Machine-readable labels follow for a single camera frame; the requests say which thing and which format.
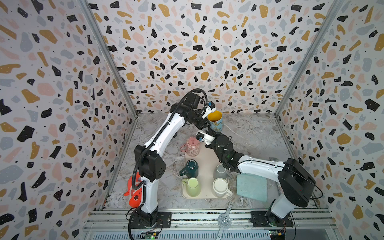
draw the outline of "teal mug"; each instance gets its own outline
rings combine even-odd
[[[185,168],[183,168],[179,172],[179,174],[180,174],[180,176],[186,175],[187,178],[197,177],[199,175],[199,165],[198,165],[198,163],[195,160],[193,160],[193,159],[188,160],[187,164],[185,165]]]
[[[207,116],[210,128],[215,132],[221,132],[223,130],[223,114],[220,111],[214,111],[213,113],[208,114]]]

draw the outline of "terrazzo wallpaper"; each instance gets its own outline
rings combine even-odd
[[[345,1],[278,117],[348,240],[384,239],[383,14]]]
[[[225,113],[271,113],[332,0],[89,0],[138,112],[193,88]]]
[[[78,239],[131,112],[77,2],[0,7],[0,238]]]

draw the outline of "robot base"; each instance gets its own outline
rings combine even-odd
[[[251,212],[251,223],[253,227],[267,227],[269,222],[266,219],[266,214],[268,211],[252,211]],[[275,219],[274,223],[276,227],[284,227],[284,222],[286,227],[293,227],[292,218],[290,214],[287,214],[283,219]]]
[[[156,229],[161,229],[161,228],[170,228],[170,222],[172,220],[172,212],[158,212],[157,214],[157,226],[156,223],[153,226],[146,226],[145,222],[141,220],[139,215],[135,213],[132,215],[131,219],[131,228],[136,229],[136,228],[154,228]]]

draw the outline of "light green mug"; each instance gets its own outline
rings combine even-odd
[[[181,183],[185,185],[185,189],[187,190],[188,195],[191,197],[197,197],[200,194],[201,186],[195,177],[191,177],[190,179],[183,179],[181,180]]]

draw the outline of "dark green mug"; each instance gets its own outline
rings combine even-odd
[[[197,177],[199,175],[199,165],[193,159],[188,160],[185,168],[179,172],[180,176],[186,175],[187,178]]]

